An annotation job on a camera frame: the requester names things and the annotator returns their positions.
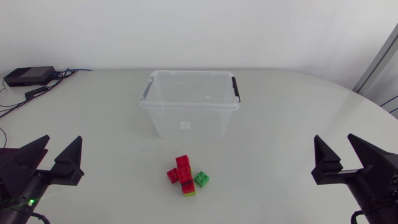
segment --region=table surface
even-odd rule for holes
[[[398,152],[398,121],[389,113],[341,86],[276,70],[229,70],[242,102],[222,140],[162,139],[139,107],[151,72],[80,71],[0,119],[7,147],[51,137],[39,169],[83,138],[84,177],[77,187],[51,185],[35,212],[53,224],[349,223],[359,206],[347,186],[316,185],[311,176],[314,136],[345,169],[361,167],[349,133]],[[7,87],[0,103],[22,101],[33,88]],[[166,175],[184,154],[193,175],[210,176],[194,197]]]

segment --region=toy building block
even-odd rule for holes
[[[180,184],[186,184],[192,181],[191,170],[189,167],[184,167],[177,170],[178,179]]]
[[[191,167],[191,165],[189,164],[189,157],[187,155],[177,157],[177,158],[175,158],[175,161],[177,163],[178,169],[181,169],[184,167],[189,167],[189,168]]]
[[[197,192],[191,192],[191,193],[184,194],[184,197],[195,196],[196,194],[197,194]]]
[[[204,187],[209,181],[209,176],[207,176],[204,172],[200,171],[198,175],[196,175],[194,179],[195,183],[197,183],[200,187]]]
[[[178,181],[177,168],[168,171],[167,176],[169,177],[172,184],[176,183]]]
[[[186,184],[182,185],[181,189],[182,189],[182,193],[183,194],[188,194],[188,193],[194,192],[195,191],[195,184],[193,184],[193,181],[191,181],[189,183],[186,183]]]

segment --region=electronic device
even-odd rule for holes
[[[9,86],[47,85],[55,72],[53,66],[17,68],[4,77]]]
[[[383,151],[349,134],[363,168],[342,170],[340,158],[319,136],[315,136],[315,168],[311,174],[319,184],[346,184],[370,224],[398,223],[398,155]]]
[[[0,149],[1,224],[25,224],[30,216],[47,220],[33,212],[47,187],[76,186],[84,175],[80,169],[80,136],[55,158],[51,170],[36,169],[48,151],[44,147],[49,139],[46,135],[20,149]]]

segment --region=black cable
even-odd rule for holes
[[[6,89],[6,87],[4,86],[4,80],[2,80],[2,89],[0,90],[0,93],[3,91],[3,90],[5,90]]]
[[[6,134],[6,132],[5,132],[2,128],[0,128],[0,130],[3,132],[4,137],[6,138],[6,140],[5,140],[5,142],[4,142],[4,146],[2,147],[3,149],[5,149],[5,148],[6,148],[6,144],[7,144],[7,134]]]
[[[396,110],[398,110],[398,108],[393,109],[393,110],[390,111],[389,113],[392,113],[392,112],[394,112],[394,111],[396,111]]]
[[[2,118],[2,117],[4,117],[5,115],[9,114],[9,113],[10,113],[11,111],[13,111],[13,110],[15,110],[15,109],[17,109],[17,108],[20,108],[21,106],[25,105],[25,104],[28,103],[29,101],[33,100],[34,98],[37,98],[37,97],[39,97],[39,96],[41,96],[41,95],[43,95],[43,94],[48,93],[50,90],[52,90],[54,87],[56,87],[59,83],[61,83],[62,80],[64,80],[64,79],[70,77],[71,75],[73,75],[74,73],[76,73],[76,72],[79,71],[79,70],[92,71],[92,70],[90,70],[90,69],[69,69],[69,68],[68,68],[68,69],[66,69],[65,71],[62,71],[62,72],[54,72],[54,73],[52,74],[52,77],[53,77],[54,80],[57,80],[57,81],[56,81],[52,86],[48,86],[48,89],[47,89],[46,91],[43,91],[42,93],[39,93],[38,95],[32,95],[31,97],[29,97],[29,98],[26,99],[25,101],[22,101],[22,102],[20,102],[20,103],[16,103],[16,104],[14,104],[14,105],[8,105],[8,106],[0,105],[0,106],[2,106],[2,107],[12,107],[12,108],[5,109],[5,110],[0,111],[0,113],[5,112],[5,113],[3,113],[2,115],[0,115],[0,118]]]
[[[44,224],[50,224],[50,221],[44,216],[39,213],[32,213],[31,216],[38,218],[39,220],[42,220]]]
[[[397,97],[398,97],[398,96],[396,96],[396,97],[394,97],[393,99],[391,99],[391,100],[389,100],[389,101],[387,101],[387,102],[383,103],[383,104],[382,104],[382,105],[380,105],[380,106],[384,106],[384,105],[386,105],[386,104],[390,103],[392,100],[396,99]]]
[[[356,211],[356,212],[353,213],[353,215],[351,216],[351,224],[358,224],[358,223],[356,222],[356,217],[357,217],[358,215],[363,215],[362,210]]]

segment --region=transparent plastic container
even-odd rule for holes
[[[139,104],[162,138],[221,139],[240,97],[230,72],[155,71]]]

